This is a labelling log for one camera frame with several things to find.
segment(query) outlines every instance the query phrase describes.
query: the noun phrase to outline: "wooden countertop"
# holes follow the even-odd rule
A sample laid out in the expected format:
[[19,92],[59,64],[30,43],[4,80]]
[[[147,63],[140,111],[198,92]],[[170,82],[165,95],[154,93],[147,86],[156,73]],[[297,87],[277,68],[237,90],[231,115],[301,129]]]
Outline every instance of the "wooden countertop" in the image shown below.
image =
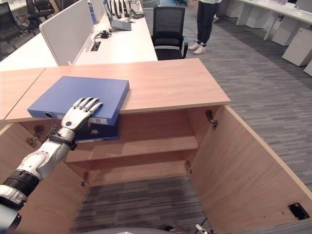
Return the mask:
[[44,71],[44,68],[0,72],[0,123],[4,122],[19,99]]
[[35,120],[27,112],[27,108],[61,76],[129,80],[130,91],[121,113],[175,110],[223,105],[230,102],[227,95],[197,58],[49,67],[20,98],[5,120],[7,122]]

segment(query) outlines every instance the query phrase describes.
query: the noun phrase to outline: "binder ring hole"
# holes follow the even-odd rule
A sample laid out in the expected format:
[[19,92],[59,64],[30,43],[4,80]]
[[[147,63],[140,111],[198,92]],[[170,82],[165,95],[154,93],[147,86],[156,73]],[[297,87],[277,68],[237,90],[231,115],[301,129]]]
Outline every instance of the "binder ring hole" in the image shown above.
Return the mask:
[[44,113],[48,118],[52,118],[52,115],[49,112]]

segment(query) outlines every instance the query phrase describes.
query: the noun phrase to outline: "open cabinet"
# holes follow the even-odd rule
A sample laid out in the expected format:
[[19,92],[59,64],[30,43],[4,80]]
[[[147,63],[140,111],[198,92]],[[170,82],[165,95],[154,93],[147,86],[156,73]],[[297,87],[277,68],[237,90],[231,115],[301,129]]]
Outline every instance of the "open cabinet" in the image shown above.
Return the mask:
[[[228,97],[198,59],[122,68],[46,68],[6,116],[7,122],[18,123],[0,131],[1,181],[40,145],[37,140],[31,147],[28,138],[42,140],[59,124],[33,119],[26,109],[61,76],[128,79],[131,87],[121,110],[119,140],[83,143],[70,152],[30,195],[21,210],[21,231],[67,233],[89,185],[187,174],[218,234],[297,222],[296,217],[312,214],[311,191],[227,105]],[[43,129],[42,134],[35,129]],[[294,214],[289,210],[296,203],[304,215],[299,206]]]
[[[6,125],[0,131],[0,181],[10,176],[22,159],[35,149],[25,140],[33,136],[19,123]],[[57,165],[29,196],[19,211],[22,217],[17,231],[32,234],[68,233],[85,198],[89,185],[65,163]]]
[[[209,122],[209,113],[218,121],[216,127]],[[50,129],[53,123],[22,124],[33,131],[36,124]],[[80,185],[84,179],[94,186],[188,173],[218,234],[296,222],[288,209],[295,203],[312,212],[310,190],[227,105],[121,115],[119,140],[79,144],[58,169],[76,179],[62,178],[65,192],[85,191]],[[53,191],[50,187],[39,190]],[[68,204],[72,194],[58,201]],[[80,192],[76,201],[81,202],[83,195]],[[53,206],[63,211],[62,204]]]

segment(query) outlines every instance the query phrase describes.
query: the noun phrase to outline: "blue binder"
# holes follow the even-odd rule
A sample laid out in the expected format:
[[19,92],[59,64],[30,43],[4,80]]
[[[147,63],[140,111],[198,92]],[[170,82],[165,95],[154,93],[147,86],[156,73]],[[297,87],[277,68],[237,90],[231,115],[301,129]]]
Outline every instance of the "blue binder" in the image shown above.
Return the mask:
[[103,140],[118,140],[118,126],[117,120],[114,125],[103,125],[96,123],[89,123],[91,133],[89,134],[77,134],[76,143],[88,143]]
[[89,122],[114,125],[128,91],[127,80],[63,76],[27,110],[33,117],[62,119],[79,98],[94,97],[103,105]]

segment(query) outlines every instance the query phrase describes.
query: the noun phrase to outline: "white sneaker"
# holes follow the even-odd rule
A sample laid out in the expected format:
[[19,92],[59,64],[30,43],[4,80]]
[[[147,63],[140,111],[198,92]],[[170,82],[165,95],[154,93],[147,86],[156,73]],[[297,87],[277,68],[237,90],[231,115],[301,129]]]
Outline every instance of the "white sneaker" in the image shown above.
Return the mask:
[[189,50],[197,50],[200,47],[200,44],[195,43],[194,45],[191,45],[188,47]]
[[206,52],[206,47],[201,45],[197,50],[195,50],[193,52],[193,54],[200,55],[200,54],[203,54],[205,52]]
[[214,16],[214,23],[217,22],[219,18],[217,16]]

